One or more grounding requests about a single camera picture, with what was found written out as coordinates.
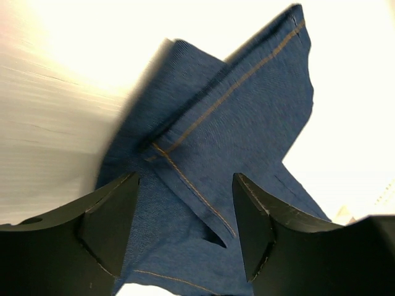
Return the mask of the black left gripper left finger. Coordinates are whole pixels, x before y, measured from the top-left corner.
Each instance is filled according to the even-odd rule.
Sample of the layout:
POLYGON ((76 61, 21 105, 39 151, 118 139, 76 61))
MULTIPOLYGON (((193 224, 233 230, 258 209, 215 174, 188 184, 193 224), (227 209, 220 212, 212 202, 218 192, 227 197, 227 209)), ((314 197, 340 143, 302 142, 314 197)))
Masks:
POLYGON ((2 295, 110 295, 138 198, 129 173, 73 202, 1 226, 2 295))

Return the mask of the dark blue denim trousers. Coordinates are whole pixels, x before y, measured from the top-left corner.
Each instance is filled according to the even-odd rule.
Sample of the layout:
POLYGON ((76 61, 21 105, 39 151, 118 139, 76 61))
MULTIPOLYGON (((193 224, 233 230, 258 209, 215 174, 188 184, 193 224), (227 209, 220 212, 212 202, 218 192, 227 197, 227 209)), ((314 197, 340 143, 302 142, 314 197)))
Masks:
POLYGON ((172 44, 98 174, 97 187, 131 171, 140 177, 114 292, 135 283, 176 295, 252 295, 233 206, 235 173, 325 218, 283 165, 312 113, 310 45, 300 4, 229 62, 183 40, 172 44))

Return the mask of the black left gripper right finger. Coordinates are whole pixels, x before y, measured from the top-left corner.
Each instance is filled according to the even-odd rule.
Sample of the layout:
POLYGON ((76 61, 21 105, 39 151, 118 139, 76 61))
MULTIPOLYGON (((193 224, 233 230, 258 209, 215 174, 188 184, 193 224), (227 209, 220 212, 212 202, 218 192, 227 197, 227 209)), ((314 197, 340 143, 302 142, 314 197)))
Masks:
POLYGON ((233 201, 255 295, 393 295, 394 217, 342 226, 305 213, 241 173, 233 201))

